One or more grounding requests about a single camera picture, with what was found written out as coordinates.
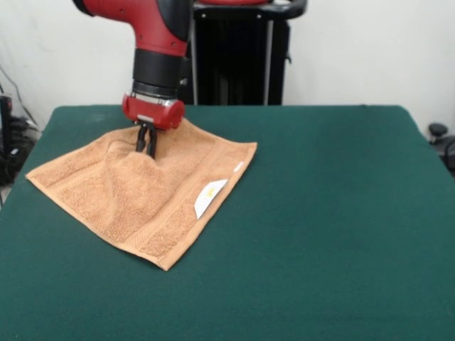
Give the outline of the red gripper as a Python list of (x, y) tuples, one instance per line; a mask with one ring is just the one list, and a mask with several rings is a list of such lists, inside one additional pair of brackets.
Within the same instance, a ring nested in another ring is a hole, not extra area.
[(153, 124), (153, 126), (141, 124), (136, 141), (136, 152), (141, 153), (145, 149), (145, 136), (148, 132), (149, 143), (146, 154), (155, 159), (157, 129), (167, 131), (178, 128), (185, 115), (185, 104), (178, 99), (159, 99), (133, 92), (124, 95), (122, 110), (129, 120)]

